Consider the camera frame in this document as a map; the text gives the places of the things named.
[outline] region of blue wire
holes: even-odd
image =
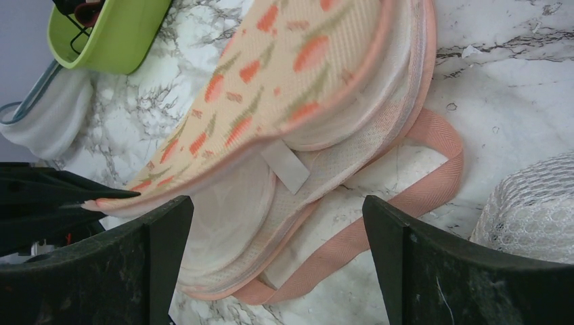
[[[20,122],[24,117],[30,113],[30,111],[36,106],[38,101],[44,96],[47,88],[50,86],[53,79],[59,73],[59,71],[63,69],[63,66],[58,64],[56,60],[52,61],[52,63],[48,66],[48,69],[42,74],[34,88],[28,93],[26,98],[23,102],[13,102],[10,104],[3,105],[0,107],[0,114],[16,105],[20,105],[19,109],[14,114],[12,120],[5,121],[3,118],[0,117],[0,124],[3,125],[12,125],[15,123]]]

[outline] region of mesh laundry bag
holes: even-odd
[[[503,180],[470,241],[532,259],[574,263],[574,152]]]
[[[180,126],[128,184],[141,196],[84,207],[132,217],[190,195],[180,290],[251,304],[299,297],[368,240],[358,220],[281,267],[290,239],[328,192],[403,138],[448,161],[391,202],[419,216],[456,193],[460,138],[422,108],[435,50],[431,0],[255,1]]]

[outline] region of white lace fabric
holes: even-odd
[[[471,242],[505,253],[574,263],[574,152],[503,180],[489,197]]]

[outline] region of wall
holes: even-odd
[[[0,106],[24,99],[53,60],[46,41],[51,0],[1,0]],[[0,136],[0,161],[36,161]]]

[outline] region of white cloth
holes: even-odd
[[[52,63],[22,104],[3,114],[1,120],[12,123],[0,123],[0,133],[39,158],[58,158],[79,132],[92,94],[89,71]]]
[[[235,261],[260,230],[277,177],[259,155],[192,196],[194,219],[181,267],[190,276],[217,272]]]
[[[574,264],[574,152],[503,180],[470,241],[513,255]]]

